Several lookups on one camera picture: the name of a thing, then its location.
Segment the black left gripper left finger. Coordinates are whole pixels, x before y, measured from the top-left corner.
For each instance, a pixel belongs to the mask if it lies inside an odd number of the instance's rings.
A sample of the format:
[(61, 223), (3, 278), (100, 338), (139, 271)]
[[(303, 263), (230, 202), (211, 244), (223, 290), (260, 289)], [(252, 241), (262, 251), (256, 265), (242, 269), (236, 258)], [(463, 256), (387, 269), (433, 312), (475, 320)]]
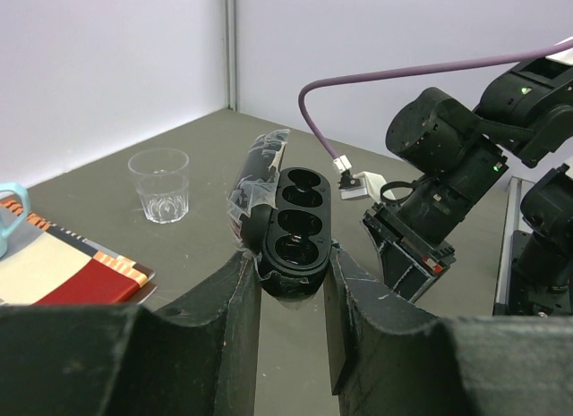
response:
[(234, 254), (168, 305), (1, 309), (4, 415), (251, 415), (261, 290)]

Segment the clear drinking glass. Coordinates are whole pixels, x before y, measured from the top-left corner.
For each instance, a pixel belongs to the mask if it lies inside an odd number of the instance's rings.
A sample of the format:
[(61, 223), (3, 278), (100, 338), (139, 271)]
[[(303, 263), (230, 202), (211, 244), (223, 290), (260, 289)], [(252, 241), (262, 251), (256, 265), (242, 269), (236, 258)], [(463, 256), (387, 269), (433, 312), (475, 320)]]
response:
[(155, 224), (171, 224), (189, 211), (190, 161), (180, 149), (141, 151), (128, 161), (134, 188), (145, 217)]

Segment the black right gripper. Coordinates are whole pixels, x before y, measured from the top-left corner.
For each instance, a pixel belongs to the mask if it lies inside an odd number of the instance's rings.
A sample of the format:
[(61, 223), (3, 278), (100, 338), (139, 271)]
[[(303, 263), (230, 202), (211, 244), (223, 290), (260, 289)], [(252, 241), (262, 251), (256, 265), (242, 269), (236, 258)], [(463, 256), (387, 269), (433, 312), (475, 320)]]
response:
[(456, 262), (455, 249), (433, 243), (398, 217), (394, 208), (374, 204), (363, 215), (363, 225), (376, 248), (381, 281), (403, 299), (416, 302)]

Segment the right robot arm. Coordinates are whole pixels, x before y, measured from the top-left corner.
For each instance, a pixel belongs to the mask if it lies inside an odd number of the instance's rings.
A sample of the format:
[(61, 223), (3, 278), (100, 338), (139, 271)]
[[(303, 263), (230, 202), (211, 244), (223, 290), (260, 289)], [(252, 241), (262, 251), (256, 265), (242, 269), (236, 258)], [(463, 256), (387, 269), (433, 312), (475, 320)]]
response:
[(417, 301), (455, 260), (447, 239), (506, 173), (509, 157), (534, 168), (572, 135), (572, 63), (563, 54), (524, 60), (468, 108), (425, 89), (391, 122), (388, 149), (415, 167), (412, 182), (363, 172), (374, 200), (363, 224), (384, 284)]

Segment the colourful patchwork placemat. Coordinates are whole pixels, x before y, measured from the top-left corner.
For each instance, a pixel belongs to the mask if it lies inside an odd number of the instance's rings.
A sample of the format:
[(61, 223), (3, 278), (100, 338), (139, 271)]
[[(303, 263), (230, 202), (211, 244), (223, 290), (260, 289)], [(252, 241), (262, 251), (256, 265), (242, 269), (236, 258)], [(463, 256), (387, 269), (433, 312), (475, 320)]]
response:
[(1, 303), (102, 304), (146, 301), (155, 272), (81, 235), (28, 214), (1, 258)]

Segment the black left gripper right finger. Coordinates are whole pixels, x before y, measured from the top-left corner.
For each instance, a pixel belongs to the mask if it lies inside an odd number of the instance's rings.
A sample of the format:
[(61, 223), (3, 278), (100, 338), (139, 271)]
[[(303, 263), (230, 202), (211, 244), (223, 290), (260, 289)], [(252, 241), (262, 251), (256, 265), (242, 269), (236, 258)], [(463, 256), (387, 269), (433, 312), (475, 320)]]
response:
[(334, 244), (323, 290), (344, 415), (569, 415), (569, 318), (440, 318)]

